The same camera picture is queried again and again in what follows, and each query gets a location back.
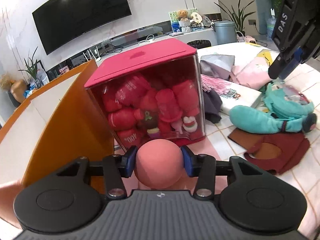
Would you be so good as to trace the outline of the grey round trash can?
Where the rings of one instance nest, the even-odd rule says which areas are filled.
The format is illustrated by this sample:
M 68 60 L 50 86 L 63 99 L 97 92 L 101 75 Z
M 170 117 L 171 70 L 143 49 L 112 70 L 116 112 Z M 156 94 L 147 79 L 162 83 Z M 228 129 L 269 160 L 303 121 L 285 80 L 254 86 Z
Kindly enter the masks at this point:
M 218 45 L 237 42 L 234 22 L 216 21 L 214 23 L 214 30 Z

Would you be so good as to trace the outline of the grey cloth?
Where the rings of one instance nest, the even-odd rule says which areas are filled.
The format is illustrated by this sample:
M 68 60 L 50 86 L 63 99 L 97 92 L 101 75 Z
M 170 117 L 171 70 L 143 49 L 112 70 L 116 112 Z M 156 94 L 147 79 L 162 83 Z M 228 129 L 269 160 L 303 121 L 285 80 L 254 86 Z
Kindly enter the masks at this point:
M 228 80 L 234 63 L 233 55 L 204 55 L 200 58 L 201 74 Z

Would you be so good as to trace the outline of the white wifi router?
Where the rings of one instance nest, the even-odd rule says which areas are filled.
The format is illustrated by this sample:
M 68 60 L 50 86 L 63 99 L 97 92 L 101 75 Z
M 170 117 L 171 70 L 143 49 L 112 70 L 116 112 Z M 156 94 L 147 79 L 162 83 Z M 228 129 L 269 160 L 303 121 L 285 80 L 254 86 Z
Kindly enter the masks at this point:
M 100 55 L 98 46 L 90 47 L 86 51 L 83 51 L 82 54 L 85 57 L 86 61 L 90 61 L 90 60 L 95 60 L 95 62 L 101 61 L 101 55 Z

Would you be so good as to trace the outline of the green leafy potted plant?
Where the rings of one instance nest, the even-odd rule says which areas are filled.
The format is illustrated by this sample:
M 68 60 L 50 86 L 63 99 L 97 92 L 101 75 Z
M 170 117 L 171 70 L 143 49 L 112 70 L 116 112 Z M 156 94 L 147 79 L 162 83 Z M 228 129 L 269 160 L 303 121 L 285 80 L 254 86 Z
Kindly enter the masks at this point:
M 241 5 L 242 0 L 238 0 L 237 7 L 227 7 L 221 0 L 219 0 L 218 3 L 215 3 L 223 12 L 227 14 L 227 16 L 230 18 L 232 22 L 235 24 L 235 31 L 238 34 L 242 34 L 245 36 L 245 27 L 244 27 L 244 22 L 245 19 L 248 18 L 248 16 L 251 16 L 255 13 L 255 11 L 252 12 L 246 12 L 246 9 L 255 2 L 255 0 L 250 1 L 246 5 L 242 6 Z

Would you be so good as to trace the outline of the red lidded clear box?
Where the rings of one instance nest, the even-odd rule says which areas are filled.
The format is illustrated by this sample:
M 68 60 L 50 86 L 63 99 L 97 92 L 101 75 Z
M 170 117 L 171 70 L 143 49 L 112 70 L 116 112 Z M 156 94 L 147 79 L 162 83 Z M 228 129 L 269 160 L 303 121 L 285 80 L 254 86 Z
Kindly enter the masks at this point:
M 204 139 L 197 50 L 175 38 L 109 57 L 85 83 L 119 146 Z

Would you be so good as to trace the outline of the pink bin with black bag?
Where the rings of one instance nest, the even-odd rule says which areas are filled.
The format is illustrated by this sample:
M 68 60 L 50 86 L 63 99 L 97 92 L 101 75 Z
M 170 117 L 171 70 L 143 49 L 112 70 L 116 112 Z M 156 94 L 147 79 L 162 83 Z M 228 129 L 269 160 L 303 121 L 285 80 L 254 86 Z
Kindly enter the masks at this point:
M 194 40 L 188 42 L 187 45 L 196 49 L 208 48 L 212 46 L 210 40 Z

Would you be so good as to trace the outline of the maroon brown fabric piece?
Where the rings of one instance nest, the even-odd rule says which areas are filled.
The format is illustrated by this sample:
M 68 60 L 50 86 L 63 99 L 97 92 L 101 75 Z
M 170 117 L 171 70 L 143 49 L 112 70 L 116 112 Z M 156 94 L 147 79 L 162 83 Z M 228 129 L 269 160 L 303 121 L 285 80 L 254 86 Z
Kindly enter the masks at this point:
M 247 161 L 271 174 L 284 174 L 298 165 L 310 147 L 301 132 L 252 134 L 236 128 L 228 138 L 246 150 Z

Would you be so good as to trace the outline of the pink fringed scarf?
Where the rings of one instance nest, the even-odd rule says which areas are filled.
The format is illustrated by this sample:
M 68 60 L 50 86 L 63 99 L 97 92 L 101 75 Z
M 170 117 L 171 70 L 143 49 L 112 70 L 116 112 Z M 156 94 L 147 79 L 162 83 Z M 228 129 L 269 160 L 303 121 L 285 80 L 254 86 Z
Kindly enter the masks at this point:
M 214 90 L 218 95 L 227 94 L 231 88 L 231 83 L 224 79 L 201 74 L 201 85 L 205 92 Z

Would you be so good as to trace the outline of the pink small heater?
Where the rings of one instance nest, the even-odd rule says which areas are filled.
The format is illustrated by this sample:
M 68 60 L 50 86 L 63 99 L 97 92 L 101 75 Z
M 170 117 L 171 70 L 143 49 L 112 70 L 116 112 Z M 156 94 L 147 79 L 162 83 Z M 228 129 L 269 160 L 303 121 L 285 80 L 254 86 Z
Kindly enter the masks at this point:
M 256 44 L 256 39 L 251 36 L 237 36 L 238 42 L 246 42 L 246 43 L 253 43 Z

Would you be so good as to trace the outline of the pink foam ball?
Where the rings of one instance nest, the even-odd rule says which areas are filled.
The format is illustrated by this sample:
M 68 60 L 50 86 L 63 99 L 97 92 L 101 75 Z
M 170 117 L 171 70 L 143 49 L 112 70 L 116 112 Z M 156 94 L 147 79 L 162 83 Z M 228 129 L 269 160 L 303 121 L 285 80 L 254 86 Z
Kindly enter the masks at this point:
M 172 141 L 149 141 L 136 154 L 135 175 L 148 188 L 169 188 L 178 182 L 183 171 L 183 153 Z

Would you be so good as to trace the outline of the teal plush toy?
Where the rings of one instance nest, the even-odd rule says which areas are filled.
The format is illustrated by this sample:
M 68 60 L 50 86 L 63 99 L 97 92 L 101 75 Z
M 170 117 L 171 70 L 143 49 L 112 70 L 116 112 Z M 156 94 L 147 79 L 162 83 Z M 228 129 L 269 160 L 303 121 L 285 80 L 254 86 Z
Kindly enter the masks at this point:
M 229 111 L 231 123 L 248 133 L 276 134 L 311 132 L 317 124 L 313 103 L 284 83 L 269 83 L 263 98 L 266 111 L 235 106 Z

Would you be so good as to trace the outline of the white printed tissue pack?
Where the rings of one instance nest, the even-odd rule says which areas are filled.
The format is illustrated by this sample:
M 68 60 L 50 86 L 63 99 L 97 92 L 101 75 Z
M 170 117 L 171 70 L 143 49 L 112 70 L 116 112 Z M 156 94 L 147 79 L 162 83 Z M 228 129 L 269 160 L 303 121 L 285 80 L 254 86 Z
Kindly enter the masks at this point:
M 220 95 L 222 101 L 221 112 L 229 114 L 229 111 L 238 105 L 256 107 L 263 94 L 255 89 L 236 83 L 227 82 L 225 89 Z

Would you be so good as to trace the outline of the golden vase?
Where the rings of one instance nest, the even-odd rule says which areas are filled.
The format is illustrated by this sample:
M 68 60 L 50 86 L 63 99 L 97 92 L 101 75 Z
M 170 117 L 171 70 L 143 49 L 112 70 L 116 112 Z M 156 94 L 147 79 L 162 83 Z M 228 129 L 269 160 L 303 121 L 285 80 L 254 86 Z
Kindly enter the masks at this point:
M 15 81 L 10 89 L 12 96 L 15 98 L 16 101 L 22 103 L 25 100 L 24 93 L 27 89 L 27 84 L 24 80 L 17 80 Z

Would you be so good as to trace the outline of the brown teddy bear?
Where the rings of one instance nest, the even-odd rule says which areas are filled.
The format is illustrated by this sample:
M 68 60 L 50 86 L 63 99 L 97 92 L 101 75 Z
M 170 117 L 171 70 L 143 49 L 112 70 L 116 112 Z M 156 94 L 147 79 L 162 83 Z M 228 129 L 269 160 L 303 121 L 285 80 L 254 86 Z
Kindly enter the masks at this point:
M 188 18 L 188 12 L 186 10 L 179 10 L 177 12 L 177 16 L 176 16 L 176 19 L 178 21 L 186 21 L 186 20 L 189 20 Z

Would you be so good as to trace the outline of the small green plant in vase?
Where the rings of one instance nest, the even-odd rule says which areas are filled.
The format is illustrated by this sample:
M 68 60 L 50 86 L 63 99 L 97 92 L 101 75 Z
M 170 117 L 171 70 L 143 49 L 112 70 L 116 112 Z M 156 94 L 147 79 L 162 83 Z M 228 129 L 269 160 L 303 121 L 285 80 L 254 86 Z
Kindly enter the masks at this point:
M 28 55 L 27 58 L 24 58 L 25 68 L 20 70 L 20 72 L 29 74 L 31 76 L 30 86 L 39 89 L 49 83 L 49 77 L 44 70 L 42 61 L 35 58 L 36 52 L 37 47 L 31 56 Z

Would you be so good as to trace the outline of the orange white storage box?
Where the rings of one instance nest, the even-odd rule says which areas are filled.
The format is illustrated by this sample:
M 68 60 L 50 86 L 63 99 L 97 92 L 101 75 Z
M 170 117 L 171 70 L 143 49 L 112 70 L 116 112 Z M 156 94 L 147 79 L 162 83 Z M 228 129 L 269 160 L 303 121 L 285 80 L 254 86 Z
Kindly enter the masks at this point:
M 1 220 L 18 228 L 15 197 L 70 161 L 100 161 L 114 152 L 114 139 L 85 83 L 97 69 L 84 63 L 41 87 L 1 128 Z

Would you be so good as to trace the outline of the dark navy cap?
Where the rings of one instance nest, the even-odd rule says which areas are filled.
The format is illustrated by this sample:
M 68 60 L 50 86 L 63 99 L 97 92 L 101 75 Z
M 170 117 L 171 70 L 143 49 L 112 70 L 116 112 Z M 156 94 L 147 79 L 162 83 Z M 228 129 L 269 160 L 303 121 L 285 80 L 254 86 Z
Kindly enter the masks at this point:
M 222 106 L 222 100 L 215 90 L 203 92 L 205 119 L 213 124 L 220 122 L 219 114 Z

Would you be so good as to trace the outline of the black curved television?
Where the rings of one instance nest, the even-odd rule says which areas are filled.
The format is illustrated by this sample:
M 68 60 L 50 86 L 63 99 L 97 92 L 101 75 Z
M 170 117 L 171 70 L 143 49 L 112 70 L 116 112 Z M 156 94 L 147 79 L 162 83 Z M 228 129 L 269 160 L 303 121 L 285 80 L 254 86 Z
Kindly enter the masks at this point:
M 127 0 L 48 0 L 33 12 L 46 54 L 107 23 L 131 15 Z

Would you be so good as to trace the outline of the pink cloth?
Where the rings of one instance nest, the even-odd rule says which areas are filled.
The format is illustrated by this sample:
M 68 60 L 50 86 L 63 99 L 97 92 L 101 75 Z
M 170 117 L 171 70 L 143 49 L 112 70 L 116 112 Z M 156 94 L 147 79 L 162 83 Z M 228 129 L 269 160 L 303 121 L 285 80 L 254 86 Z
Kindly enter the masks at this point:
M 257 56 L 244 67 L 233 66 L 229 80 L 233 83 L 259 90 L 271 81 L 268 75 L 270 62 L 266 57 Z

